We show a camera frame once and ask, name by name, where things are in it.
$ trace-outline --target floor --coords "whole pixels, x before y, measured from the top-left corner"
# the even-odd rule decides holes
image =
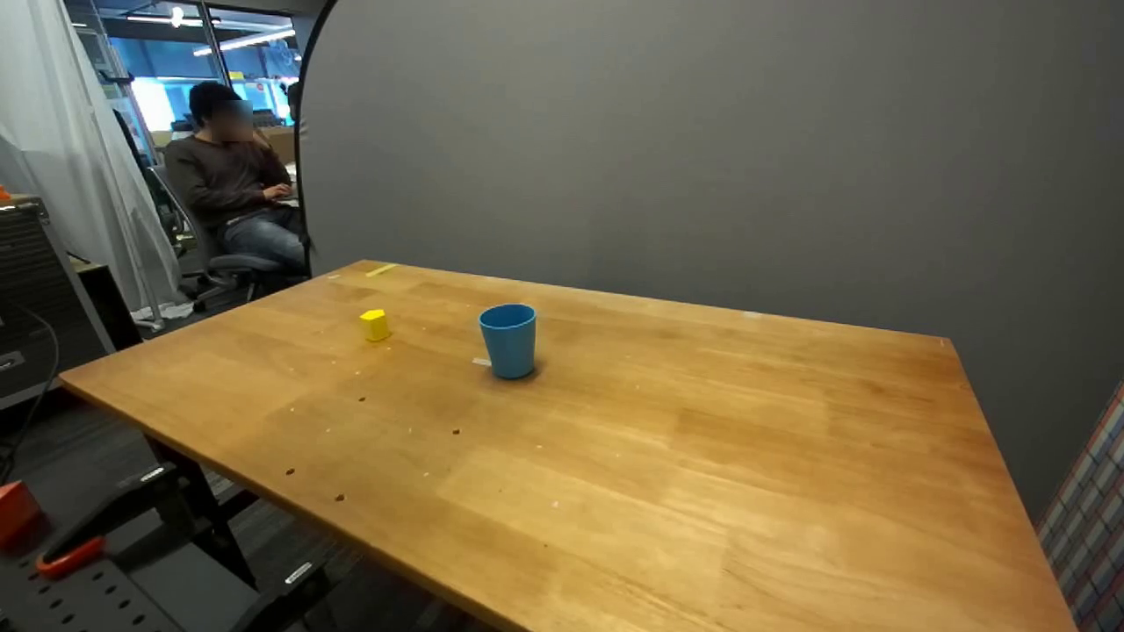
[[[0,410],[0,436],[13,436],[19,458],[13,458],[13,479],[24,479],[31,494],[40,497],[43,511],[48,517],[47,531],[55,531],[63,522],[74,522],[91,502],[105,497],[122,479],[132,479],[138,475],[156,465],[156,455],[147,453],[147,443],[138,429],[126,420],[95,410],[68,392],[48,392],[47,402],[36,410],[36,420],[20,429],[19,410]],[[212,489],[232,492],[232,479],[221,479],[215,475]],[[111,533],[108,552],[122,554],[132,549],[140,533],[151,533],[156,517],[140,517],[138,522]],[[333,593],[309,611],[304,625],[300,627],[322,627],[322,632],[482,632],[486,625],[469,622],[458,606],[429,598],[424,588],[410,587],[401,574],[381,572],[372,565],[363,552],[341,545],[337,537],[317,531],[314,522],[270,505],[253,502],[232,518],[232,531],[243,545],[243,554],[248,557],[261,587],[281,587],[281,580],[300,560],[319,560],[329,580],[337,584]],[[207,613],[216,613],[247,593],[247,584],[236,584],[228,572],[215,572],[216,565],[207,554],[202,565],[184,565],[173,572],[132,572],[132,584],[151,598],[170,598],[161,605],[164,613],[174,613],[184,627],[215,632],[215,622]],[[0,554],[0,580],[4,572],[29,574],[19,570],[29,560],[29,554]],[[0,593],[0,632],[13,632],[19,613],[29,618],[31,605],[20,605],[13,593]],[[69,632],[63,618],[43,618],[31,625],[31,632]]]

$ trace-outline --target person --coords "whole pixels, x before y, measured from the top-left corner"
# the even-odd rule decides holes
[[[164,175],[179,204],[223,254],[257,254],[281,269],[304,273],[296,231],[293,178],[270,142],[243,127],[247,101],[228,83],[189,89],[194,135],[164,147]]]

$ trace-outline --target table top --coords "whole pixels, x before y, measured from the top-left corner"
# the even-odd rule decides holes
[[[516,627],[1070,627],[940,336],[350,263],[63,383]]]

